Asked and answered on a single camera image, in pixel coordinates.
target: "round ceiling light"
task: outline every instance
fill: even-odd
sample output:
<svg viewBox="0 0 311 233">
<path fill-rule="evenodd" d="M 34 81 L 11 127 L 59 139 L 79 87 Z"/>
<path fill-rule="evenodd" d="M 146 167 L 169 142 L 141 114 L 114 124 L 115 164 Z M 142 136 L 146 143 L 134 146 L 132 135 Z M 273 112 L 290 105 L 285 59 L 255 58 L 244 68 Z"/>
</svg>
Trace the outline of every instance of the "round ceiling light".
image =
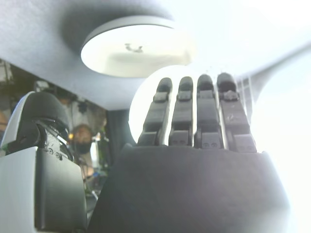
<svg viewBox="0 0 311 233">
<path fill-rule="evenodd" d="M 84 42 L 83 63 L 101 74 L 147 78 L 171 65 L 188 65 L 195 43 L 172 21 L 151 17 L 124 17 L 96 28 Z"/>
</svg>

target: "ceiling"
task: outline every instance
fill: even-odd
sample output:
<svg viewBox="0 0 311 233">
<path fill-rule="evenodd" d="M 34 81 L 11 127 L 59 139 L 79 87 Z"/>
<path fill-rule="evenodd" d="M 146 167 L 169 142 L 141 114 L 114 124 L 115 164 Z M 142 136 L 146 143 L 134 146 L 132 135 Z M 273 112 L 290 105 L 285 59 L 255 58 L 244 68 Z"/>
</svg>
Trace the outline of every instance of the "ceiling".
<svg viewBox="0 0 311 233">
<path fill-rule="evenodd" d="M 0 0 L 0 58 L 108 110 L 127 109 L 144 79 L 116 78 L 81 61 L 86 36 L 133 15 L 173 19 L 194 36 L 201 70 L 261 71 L 310 42 L 303 0 Z"/>
</svg>

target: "ceiling lamp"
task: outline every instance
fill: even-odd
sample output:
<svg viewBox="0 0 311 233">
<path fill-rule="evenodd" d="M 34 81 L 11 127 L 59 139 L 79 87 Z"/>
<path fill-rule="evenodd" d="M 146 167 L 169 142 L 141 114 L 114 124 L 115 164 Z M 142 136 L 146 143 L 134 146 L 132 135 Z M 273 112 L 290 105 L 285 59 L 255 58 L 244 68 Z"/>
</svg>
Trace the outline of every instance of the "ceiling lamp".
<svg viewBox="0 0 311 233">
<path fill-rule="evenodd" d="M 92 31 L 81 50 L 88 68 L 124 78 L 147 78 L 163 67 L 188 65 L 195 54 L 195 43 L 184 30 L 152 16 L 110 21 Z"/>
</svg>

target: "white ceiling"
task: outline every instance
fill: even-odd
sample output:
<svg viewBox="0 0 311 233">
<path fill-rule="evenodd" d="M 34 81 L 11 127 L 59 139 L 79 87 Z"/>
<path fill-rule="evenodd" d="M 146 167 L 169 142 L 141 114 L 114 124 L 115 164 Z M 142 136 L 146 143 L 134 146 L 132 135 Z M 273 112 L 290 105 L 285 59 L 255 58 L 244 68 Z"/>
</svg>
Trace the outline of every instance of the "white ceiling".
<svg viewBox="0 0 311 233">
<path fill-rule="evenodd" d="M 0 0 L 0 57 L 108 109 L 129 108 L 143 79 L 95 73 L 80 59 L 93 29 L 115 18 L 174 19 L 195 37 L 202 70 L 259 71 L 308 44 L 302 0 Z"/>
</svg>

